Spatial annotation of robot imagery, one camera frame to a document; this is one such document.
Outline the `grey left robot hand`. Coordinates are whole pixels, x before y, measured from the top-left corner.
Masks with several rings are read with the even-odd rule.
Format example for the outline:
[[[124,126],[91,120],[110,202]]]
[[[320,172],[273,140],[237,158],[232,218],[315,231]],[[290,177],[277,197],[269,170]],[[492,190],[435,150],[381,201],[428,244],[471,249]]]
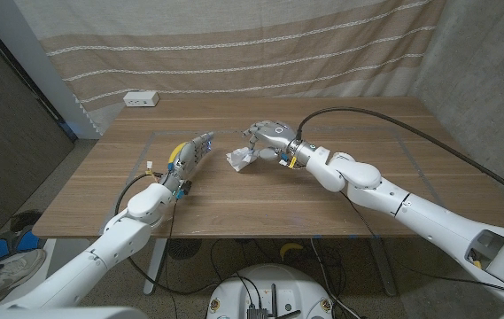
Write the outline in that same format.
[[[177,192],[182,183],[189,179],[199,161],[211,151],[213,137],[213,132],[207,132],[178,145],[171,153],[167,173],[159,183],[173,193]]]

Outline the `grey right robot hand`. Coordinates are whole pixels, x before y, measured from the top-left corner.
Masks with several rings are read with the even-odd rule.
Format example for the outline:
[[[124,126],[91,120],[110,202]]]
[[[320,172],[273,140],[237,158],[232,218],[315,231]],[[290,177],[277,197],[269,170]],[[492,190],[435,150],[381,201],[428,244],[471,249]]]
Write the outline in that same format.
[[[295,158],[302,166],[308,163],[316,149],[315,146],[300,139],[293,128],[281,121],[253,123],[243,135],[249,137],[250,149],[253,149],[256,143],[261,143],[267,148],[274,149],[278,154],[284,154],[289,160]]]

